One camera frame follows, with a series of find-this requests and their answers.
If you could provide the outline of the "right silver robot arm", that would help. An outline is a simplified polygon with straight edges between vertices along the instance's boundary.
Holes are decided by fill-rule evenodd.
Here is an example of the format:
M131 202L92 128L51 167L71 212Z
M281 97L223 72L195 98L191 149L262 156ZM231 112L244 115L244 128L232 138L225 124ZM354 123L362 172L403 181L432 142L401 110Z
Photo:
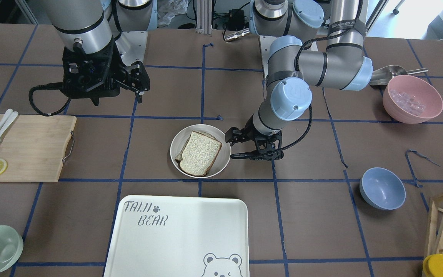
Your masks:
M158 26L156 0L44 0L44 10L64 43L63 81L42 86L69 100L150 89L143 64L148 31Z

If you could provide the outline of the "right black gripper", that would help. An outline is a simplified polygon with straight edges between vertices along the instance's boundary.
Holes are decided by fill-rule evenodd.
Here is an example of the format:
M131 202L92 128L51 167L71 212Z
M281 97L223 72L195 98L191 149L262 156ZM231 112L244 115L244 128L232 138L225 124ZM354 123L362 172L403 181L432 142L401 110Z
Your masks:
M75 42L72 50L63 50L63 84L60 91L68 98L90 98L94 106L100 98L115 97L121 88L135 93L142 103L145 91L150 90L150 78L141 61L126 66L114 39L103 49L87 54Z

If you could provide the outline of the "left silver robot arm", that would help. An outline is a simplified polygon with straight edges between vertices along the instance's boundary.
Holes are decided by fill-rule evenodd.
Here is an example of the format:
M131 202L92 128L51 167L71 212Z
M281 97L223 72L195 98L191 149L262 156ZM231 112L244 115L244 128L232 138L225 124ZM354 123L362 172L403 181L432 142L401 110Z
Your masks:
M269 49L266 99L242 129L225 134L230 145L252 141L252 152L232 159L283 158L282 130L306 110L312 113L310 87L359 91L373 63L362 55L366 26L362 0L333 0L326 37L316 37L325 12L314 0L252 0L249 30L276 39Z

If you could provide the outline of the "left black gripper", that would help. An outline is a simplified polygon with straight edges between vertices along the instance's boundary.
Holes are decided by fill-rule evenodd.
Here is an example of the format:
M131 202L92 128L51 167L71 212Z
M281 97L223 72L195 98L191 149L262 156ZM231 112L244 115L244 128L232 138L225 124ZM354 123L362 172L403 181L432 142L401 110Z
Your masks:
M231 154L230 158L235 160L281 160L284 157L284 152L281 150L281 146L276 146L275 142L281 144L282 132L279 131L276 134L264 135L260 133L253 124L253 118L248 119L245 127L239 129L237 127L230 128L225 133L225 142L233 146L236 143L243 143L252 141L255 144L256 149L252 152L243 152Z

